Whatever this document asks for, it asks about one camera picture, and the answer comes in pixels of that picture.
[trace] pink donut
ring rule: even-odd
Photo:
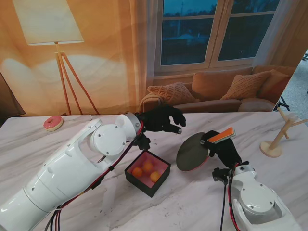
[[[47,131],[55,131],[59,127],[61,127],[62,124],[63,124],[63,119],[61,118],[61,116],[55,115],[55,116],[48,118],[44,122],[44,128]]]

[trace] marble table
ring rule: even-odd
[[[11,118],[0,128],[0,204],[23,187],[43,161],[92,118],[112,123],[115,115],[64,117],[55,132],[43,129],[46,117]],[[233,126],[234,144],[243,161],[250,161],[258,180],[273,188],[303,230],[308,230],[308,129],[290,128],[282,139],[283,155],[269,158],[259,144],[272,140],[284,121],[278,112],[186,114],[181,135],[146,132],[150,151],[171,163],[169,177],[150,198],[126,181],[124,169],[141,152],[133,147],[113,172],[95,190],[76,199],[61,213],[62,231],[201,231],[219,230],[223,184],[214,182],[212,171],[224,167],[214,156],[192,172],[181,172],[176,154],[189,136]],[[34,230],[42,231],[45,218]],[[224,229],[234,230],[226,210]]]

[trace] window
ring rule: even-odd
[[[251,64],[279,0],[159,0],[155,73]]]

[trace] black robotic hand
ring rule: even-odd
[[[169,105],[159,106],[141,114],[136,113],[136,116],[144,123],[144,131],[165,131],[181,134],[182,129],[170,123],[170,116],[175,124],[180,124],[182,127],[186,126],[186,119],[182,111]],[[150,142],[150,139],[145,134],[141,134],[134,145],[141,150],[148,150]]]
[[[228,168],[232,168],[236,163],[241,163],[242,159],[237,153],[233,141],[230,138],[216,144],[207,141],[209,138],[218,134],[219,132],[211,130],[204,134],[200,140],[201,145],[210,151],[209,156],[213,157],[216,153],[222,163]]]

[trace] couch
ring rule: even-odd
[[[285,66],[256,66],[228,71],[206,71],[194,74],[191,83],[185,83],[185,87],[191,92],[194,98],[198,99],[196,103],[186,103],[174,105],[184,113],[200,112],[264,112],[272,111],[279,100],[284,87],[280,89],[277,99],[269,101],[259,98],[251,99],[228,99],[221,100],[230,88],[236,75],[251,75],[264,71],[276,70],[291,77],[295,71],[293,67]],[[155,94],[148,94],[143,98],[140,104],[140,111],[149,111],[161,104],[163,99]]]

